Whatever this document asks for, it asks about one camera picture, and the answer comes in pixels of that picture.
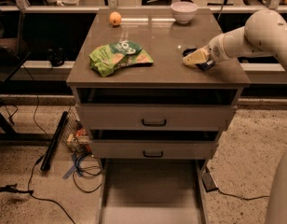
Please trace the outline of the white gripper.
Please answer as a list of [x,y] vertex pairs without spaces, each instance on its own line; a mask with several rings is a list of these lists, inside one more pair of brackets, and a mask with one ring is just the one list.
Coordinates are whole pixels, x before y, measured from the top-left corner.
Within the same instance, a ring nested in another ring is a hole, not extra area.
[[224,47],[224,35],[214,37],[207,45],[207,50],[197,49],[183,57],[183,63],[186,66],[204,64],[209,59],[219,63],[227,61],[230,57],[226,54]]

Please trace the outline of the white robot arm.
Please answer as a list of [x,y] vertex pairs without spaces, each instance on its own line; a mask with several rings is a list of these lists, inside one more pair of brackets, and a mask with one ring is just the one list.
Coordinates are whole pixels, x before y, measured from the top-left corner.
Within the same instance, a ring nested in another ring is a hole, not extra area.
[[[287,73],[287,22],[275,10],[256,11],[245,25],[214,37],[183,57],[186,66],[238,57],[273,56]],[[266,209],[265,224],[287,224],[287,149],[280,159]]]

